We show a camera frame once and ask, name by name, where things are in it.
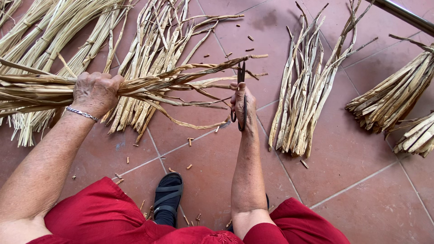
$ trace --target scissors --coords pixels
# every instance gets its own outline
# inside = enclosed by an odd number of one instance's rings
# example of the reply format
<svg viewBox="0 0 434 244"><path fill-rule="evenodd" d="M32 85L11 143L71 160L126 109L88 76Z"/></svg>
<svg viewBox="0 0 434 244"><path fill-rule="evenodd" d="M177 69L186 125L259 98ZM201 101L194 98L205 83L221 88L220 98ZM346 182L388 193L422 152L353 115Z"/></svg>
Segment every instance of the scissors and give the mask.
<svg viewBox="0 0 434 244"><path fill-rule="evenodd" d="M246 63L243 62L242 69L240 63L238 63L238 68L239 69L238 69L237 81L239 84L240 82L244 82L244 77L246 76ZM232 110L230 111L230 119L232 120L232 122L235 122L237 120L237 115L235 114L235 112L232 112ZM240 126L240 123L238 123L239 131L244 131L244 129L246 128L246 121L247 121L247 102L246 102L246 95L244 95L244 123L242 128Z"/></svg>

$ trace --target floor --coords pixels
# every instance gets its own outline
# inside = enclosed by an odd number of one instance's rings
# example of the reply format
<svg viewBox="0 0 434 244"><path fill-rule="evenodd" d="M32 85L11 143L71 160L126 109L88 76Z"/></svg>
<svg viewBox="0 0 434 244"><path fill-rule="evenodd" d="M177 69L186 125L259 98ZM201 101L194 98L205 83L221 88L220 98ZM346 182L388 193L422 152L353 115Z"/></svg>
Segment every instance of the floor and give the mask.
<svg viewBox="0 0 434 244"><path fill-rule="evenodd" d="M26 11L29 2L31 0L24 1L14 14L16 20ZM299 0L309 20L327 2L330 4L324 11L327 18L321 27L321 38L325 54L329 55L330 47L335 45L348 18L348 1ZM432 0L395 2L434 22ZM135 33L135 17L145 4L146 0L140 0L130 12L124 38L116 52L117 60L110 70L112 74L117 72L118 60L122 61L128 52ZM362 1L361 9L367 5ZM414 44L388 37L389 33L426 44L433 43L433 37L377 7L368 11L359 22L356 46L376 36L379 39L342 63L319 118L312 154L305 160L309 165L306 169L299 158L291 159L289 155L274 150L268 152L267 145L270 124L277 108L282 70L288 57L286 25L293 32L300 30L297 24L300 12L295 3L287 0L191 0L190 8L191 16L245 15L238 20L222 21L215 34L193 55L191 63L220 63L226 60L225 54L232 52L231 57L239 57L246 55L244 50L249 48L255 48L249 54L269 55L267 59L247 62L248 69L269 74L260 81L250 79L247 84L257 99L261 159L270 204L296 198L334 224L352 243L434 242L434 153L426 159L418 155L395 155L391 147L403 132L397 132L385 141L383 134L370 135L361 129L352 114L344 110L347 102L373 88L421 52ZM1 34L5 34L12 24L9 21ZM80 46L90 30L89 27L80 31L70 46ZM194 36L183 55L202 37ZM66 49L63 56L68 59L75 50ZM99 53L88 71L101 71L106 55L107 47ZM230 91L218 91L218 94L230 96ZM181 92L179 95L186 100L197 99L194 92ZM430 86L408 118L428 114L430 109L434 109L433 104L434 86ZM163 107L174 118L196 125L215 123L227 116L227 111L206 108ZM31 150L17 148L17 142L9 140L12 131L8 125L0 127L0 185ZM185 181L179 227L187 226L182 213L188 220L194 220L201 213L201 225L214 230L225 228L230 220L230 186L240 140L235 124L220 129L218 133L193 130L175 125L157 112L139 147L132 145L137 135L132 129L112 135L107 135L107 131L108 128L102 124L95 124L72 165L61 199L104 176L117 181L114 174L118 173L125 179L119 186L138 206L144 200L143 211L147 211L153 204L155 187L170 167L180 172ZM36 141L40 137L40 133L35 134ZM188 146L187 137L195 138L192 146Z"/></svg>

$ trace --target red dress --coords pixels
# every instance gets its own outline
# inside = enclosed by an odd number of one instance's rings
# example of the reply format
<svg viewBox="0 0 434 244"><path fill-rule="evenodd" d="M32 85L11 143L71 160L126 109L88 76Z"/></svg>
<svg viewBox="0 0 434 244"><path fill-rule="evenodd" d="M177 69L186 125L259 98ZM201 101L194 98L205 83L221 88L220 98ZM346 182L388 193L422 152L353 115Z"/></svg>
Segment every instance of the red dress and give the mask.
<svg viewBox="0 0 434 244"><path fill-rule="evenodd" d="M59 202L45 217L53 235L29 244L349 243L327 220L294 198L270 214L273 224L255 225L241 240L203 226L176 229L146 221L134 201L108 177Z"/></svg>

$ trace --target silver bracelet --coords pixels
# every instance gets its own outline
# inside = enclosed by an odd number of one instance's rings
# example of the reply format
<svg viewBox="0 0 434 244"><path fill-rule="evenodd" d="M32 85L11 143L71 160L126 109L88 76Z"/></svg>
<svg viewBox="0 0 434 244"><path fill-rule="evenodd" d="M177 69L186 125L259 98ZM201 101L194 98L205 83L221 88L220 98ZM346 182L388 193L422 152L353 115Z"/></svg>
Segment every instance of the silver bracelet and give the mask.
<svg viewBox="0 0 434 244"><path fill-rule="evenodd" d="M88 114L88 113L81 112L80 110L70 108L69 106L66 107L66 110L71 111L71 112L74 112L74 113L81 114L81 115L83 115L84 117L91 118L91 119L95 120L95 123L98 122L98 120L99 120L99 119L93 117L92 115L90 115L90 114Z"/></svg>

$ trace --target metal pole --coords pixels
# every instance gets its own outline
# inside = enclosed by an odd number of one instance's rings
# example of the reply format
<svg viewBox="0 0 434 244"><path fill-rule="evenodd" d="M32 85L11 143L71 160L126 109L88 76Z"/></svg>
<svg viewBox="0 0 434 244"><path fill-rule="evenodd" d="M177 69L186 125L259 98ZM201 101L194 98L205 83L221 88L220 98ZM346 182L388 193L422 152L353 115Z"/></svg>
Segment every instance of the metal pole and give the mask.
<svg viewBox="0 0 434 244"><path fill-rule="evenodd" d="M374 5L434 37L434 24L428 20L420 18L414 13L389 0L375 0Z"/></svg>

